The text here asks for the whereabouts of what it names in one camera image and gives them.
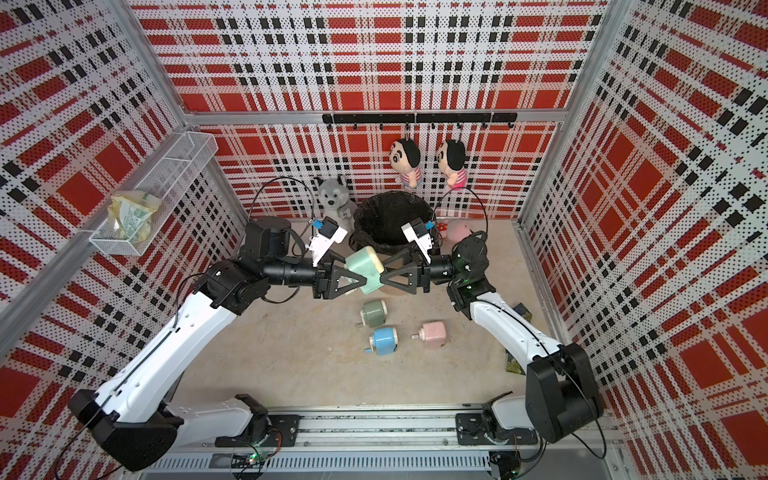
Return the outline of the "light green pencil sharpener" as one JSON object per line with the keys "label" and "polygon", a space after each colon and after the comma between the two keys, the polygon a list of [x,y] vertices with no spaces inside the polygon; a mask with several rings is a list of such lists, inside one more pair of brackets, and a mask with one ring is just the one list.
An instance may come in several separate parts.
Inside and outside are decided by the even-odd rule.
{"label": "light green pencil sharpener", "polygon": [[384,272],[384,265],[373,248],[366,246],[348,256],[346,260],[351,271],[367,278],[367,284],[359,289],[363,294],[371,294],[383,287],[380,275]]}

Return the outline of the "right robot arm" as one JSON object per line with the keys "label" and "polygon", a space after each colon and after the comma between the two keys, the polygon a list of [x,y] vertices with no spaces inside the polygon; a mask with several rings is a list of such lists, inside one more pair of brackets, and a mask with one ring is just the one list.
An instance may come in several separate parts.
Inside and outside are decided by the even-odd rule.
{"label": "right robot arm", "polygon": [[486,232],[465,237],[448,255],[433,255],[430,233],[411,224],[402,230],[408,246],[394,257],[403,265],[386,268],[381,282],[411,294],[445,285],[454,309],[489,332],[525,371],[523,395],[504,394],[487,406],[482,430],[489,438],[501,442],[527,428],[556,443],[599,422],[604,407],[586,351],[544,334],[503,300],[486,277]]}

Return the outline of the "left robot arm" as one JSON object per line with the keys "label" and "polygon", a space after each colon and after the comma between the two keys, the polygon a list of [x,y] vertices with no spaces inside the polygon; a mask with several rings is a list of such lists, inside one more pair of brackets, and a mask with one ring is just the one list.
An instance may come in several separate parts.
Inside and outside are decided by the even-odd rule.
{"label": "left robot arm", "polygon": [[174,447],[214,437],[249,446],[271,434],[267,409],[253,397],[200,408],[166,402],[165,396],[204,347],[271,286],[309,286],[316,299],[334,299],[378,281],[383,264],[371,248],[343,258],[332,251],[346,232],[331,218],[301,253],[291,223],[251,220],[237,253],[196,278],[189,296],[165,327],[111,380],[79,390],[69,409],[98,445],[125,469],[143,470]]}

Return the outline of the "black trash bag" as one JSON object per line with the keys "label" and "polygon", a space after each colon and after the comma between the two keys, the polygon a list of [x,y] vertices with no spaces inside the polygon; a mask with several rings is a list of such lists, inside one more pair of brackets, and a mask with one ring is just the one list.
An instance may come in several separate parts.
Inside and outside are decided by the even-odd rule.
{"label": "black trash bag", "polygon": [[354,214],[354,230],[348,244],[353,251],[372,243],[408,244],[401,226],[421,219],[433,219],[434,209],[422,198],[406,191],[388,191],[363,201]]}

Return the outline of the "pink plush toy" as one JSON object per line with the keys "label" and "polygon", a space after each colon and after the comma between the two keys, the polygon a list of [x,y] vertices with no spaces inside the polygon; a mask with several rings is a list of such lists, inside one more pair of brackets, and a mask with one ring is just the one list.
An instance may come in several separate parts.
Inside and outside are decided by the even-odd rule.
{"label": "pink plush toy", "polygon": [[472,234],[470,224],[463,219],[445,220],[437,224],[443,242],[456,244]]}

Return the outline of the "grey husky plush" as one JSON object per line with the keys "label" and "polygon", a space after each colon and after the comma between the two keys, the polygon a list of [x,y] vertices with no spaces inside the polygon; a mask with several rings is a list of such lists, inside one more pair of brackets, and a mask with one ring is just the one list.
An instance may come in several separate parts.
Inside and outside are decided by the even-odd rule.
{"label": "grey husky plush", "polygon": [[357,204],[351,199],[350,191],[338,177],[314,179],[318,188],[317,198],[323,209],[323,216],[330,217],[348,233],[354,230],[354,214]]}

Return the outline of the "left hanging cartoon doll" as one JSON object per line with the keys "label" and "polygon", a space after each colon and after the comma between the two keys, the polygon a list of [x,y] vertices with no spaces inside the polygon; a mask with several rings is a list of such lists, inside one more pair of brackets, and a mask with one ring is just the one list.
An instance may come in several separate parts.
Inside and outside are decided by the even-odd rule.
{"label": "left hanging cartoon doll", "polygon": [[404,188],[415,190],[421,183],[421,152],[411,139],[395,140],[390,149],[389,161],[397,172]]}

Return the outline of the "hanging cartoon doll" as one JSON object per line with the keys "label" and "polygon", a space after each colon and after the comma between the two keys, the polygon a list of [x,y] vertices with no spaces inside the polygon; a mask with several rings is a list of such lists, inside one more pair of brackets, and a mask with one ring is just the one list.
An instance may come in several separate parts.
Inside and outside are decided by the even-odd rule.
{"label": "hanging cartoon doll", "polygon": [[467,184],[467,153],[463,142],[446,140],[437,151],[438,167],[451,190],[463,189]]}
{"label": "hanging cartoon doll", "polygon": [[390,149],[389,161],[397,172],[404,188],[415,190],[421,183],[421,152],[411,139],[395,140]]}

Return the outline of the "right hanging cartoon doll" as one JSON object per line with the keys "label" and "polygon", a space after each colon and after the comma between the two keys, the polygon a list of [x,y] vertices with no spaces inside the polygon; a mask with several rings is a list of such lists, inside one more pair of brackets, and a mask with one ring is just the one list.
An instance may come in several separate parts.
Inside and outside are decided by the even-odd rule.
{"label": "right hanging cartoon doll", "polygon": [[467,153],[463,142],[446,140],[437,151],[438,167],[451,190],[463,189],[467,184]]}

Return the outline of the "yellow green packet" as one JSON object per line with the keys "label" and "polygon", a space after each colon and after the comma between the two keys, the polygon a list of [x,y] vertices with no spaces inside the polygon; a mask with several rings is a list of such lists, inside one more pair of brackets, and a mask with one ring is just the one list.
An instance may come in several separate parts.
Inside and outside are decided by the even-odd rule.
{"label": "yellow green packet", "polygon": [[111,196],[108,207],[114,237],[133,244],[146,241],[152,229],[152,217],[161,200],[140,190],[118,191]]}

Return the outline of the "black hook rail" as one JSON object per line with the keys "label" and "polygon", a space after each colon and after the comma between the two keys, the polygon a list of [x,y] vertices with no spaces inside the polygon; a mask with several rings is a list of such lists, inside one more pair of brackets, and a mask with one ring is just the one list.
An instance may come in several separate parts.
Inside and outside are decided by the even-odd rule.
{"label": "black hook rail", "polygon": [[519,118],[516,112],[412,112],[412,113],[328,113],[321,119],[325,125],[352,125],[372,124],[383,126],[385,124],[481,124],[491,123],[513,124]]}

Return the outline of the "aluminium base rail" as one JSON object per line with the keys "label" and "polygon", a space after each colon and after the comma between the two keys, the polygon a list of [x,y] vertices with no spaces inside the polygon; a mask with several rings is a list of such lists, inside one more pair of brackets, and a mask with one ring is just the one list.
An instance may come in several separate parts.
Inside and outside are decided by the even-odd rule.
{"label": "aluminium base rail", "polygon": [[589,427],[541,450],[532,429],[491,439],[474,408],[304,409],[283,411],[285,443],[256,448],[217,446],[203,440],[172,450],[139,473],[266,478],[270,474],[478,472],[498,476],[518,466],[526,479],[630,479],[615,430]]}

